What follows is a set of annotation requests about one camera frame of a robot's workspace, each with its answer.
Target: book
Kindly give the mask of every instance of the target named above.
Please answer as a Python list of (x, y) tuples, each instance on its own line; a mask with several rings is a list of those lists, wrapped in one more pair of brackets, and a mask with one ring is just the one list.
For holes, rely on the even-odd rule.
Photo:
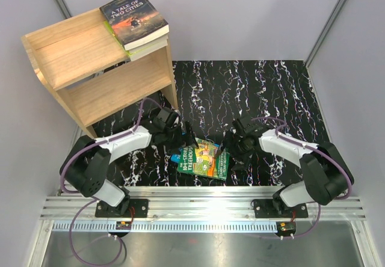
[(113, 0), (100, 11), (126, 51), (169, 32), (168, 23), (148, 0)]
[(180, 161), (180, 155), (173, 154), (171, 156), (171, 161), (178, 164)]
[[(104, 22), (104, 25), (105, 25), (106, 29), (108, 30), (108, 32), (116, 39), (116, 42), (118, 44), (120, 44), (120, 42), (116, 38), (114, 31), (112, 30), (111, 26), (108, 24), (107, 21)], [(157, 39), (151, 41), (150, 43), (146, 43), (146, 44), (139, 46), (137, 48), (130, 49), (129, 51), (125, 50), (125, 52), (127, 53), (127, 56), (129, 57), (130, 61), (135, 61), (135, 60), (138, 60), (138, 59), (144, 57), (145, 55), (148, 55), (154, 51), (157, 51), (160, 48), (163, 48), (164, 46), (167, 45), (167, 40), (168, 40), (168, 35), (166, 34), (160, 38), (157, 38)]]
[(226, 149), (215, 158), (218, 145), (208, 141), (196, 139), (199, 149), (192, 146), (183, 148), (180, 154), (178, 172), (226, 180), (229, 154)]

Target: lower shelf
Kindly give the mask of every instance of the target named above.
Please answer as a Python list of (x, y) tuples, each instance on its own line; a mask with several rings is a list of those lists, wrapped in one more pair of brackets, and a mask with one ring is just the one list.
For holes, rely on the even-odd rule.
[(79, 119), (85, 126), (91, 126), (170, 84), (170, 75), (147, 55), (68, 92)]

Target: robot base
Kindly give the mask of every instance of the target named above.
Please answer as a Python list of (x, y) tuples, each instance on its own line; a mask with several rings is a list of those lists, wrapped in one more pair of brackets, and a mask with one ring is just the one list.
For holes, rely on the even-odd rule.
[(251, 206), (254, 209), (255, 218), (269, 219), (269, 218), (293, 218), (293, 211), (295, 211), (296, 218), (308, 218), (306, 204), (299, 204), (279, 214), (278, 210), (273, 206), (272, 199), (254, 199), (251, 201)]
[(147, 218), (149, 211), (148, 199), (131, 199), (129, 201), (128, 210), (123, 214), (117, 214), (116, 210), (106, 202), (100, 201), (96, 206), (95, 217), (96, 218), (131, 218), (130, 209), (134, 208), (135, 218)]

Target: gray wall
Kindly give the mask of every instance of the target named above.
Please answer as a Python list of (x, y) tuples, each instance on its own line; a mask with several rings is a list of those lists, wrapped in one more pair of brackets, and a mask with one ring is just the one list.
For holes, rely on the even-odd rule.
[(20, 36), (61, 20), (52, 0), (0, 0), (0, 258), (25, 266), (75, 124), (37, 79)]
[[(112, 0), (66, 0), (79, 14)], [(150, 0), (174, 60), (305, 60), (337, 0)]]
[(385, 0), (349, 0), (309, 71), (385, 263), (384, 5)]

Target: book cover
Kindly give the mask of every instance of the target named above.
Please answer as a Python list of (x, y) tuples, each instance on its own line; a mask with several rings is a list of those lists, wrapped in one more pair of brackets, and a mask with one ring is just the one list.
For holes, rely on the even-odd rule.
[(199, 149), (183, 148), (178, 171), (181, 173), (226, 180), (229, 154), (225, 151), (215, 158), (218, 147), (208, 141), (196, 139)]
[(100, 10), (127, 51), (157, 38), (145, 40), (165, 27), (159, 36), (168, 33), (168, 23), (148, 0), (113, 0)]
[(173, 161), (174, 163), (178, 164), (179, 161), (180, 161), (180, 155), (172, 155), (171, 156), (171, 161)]

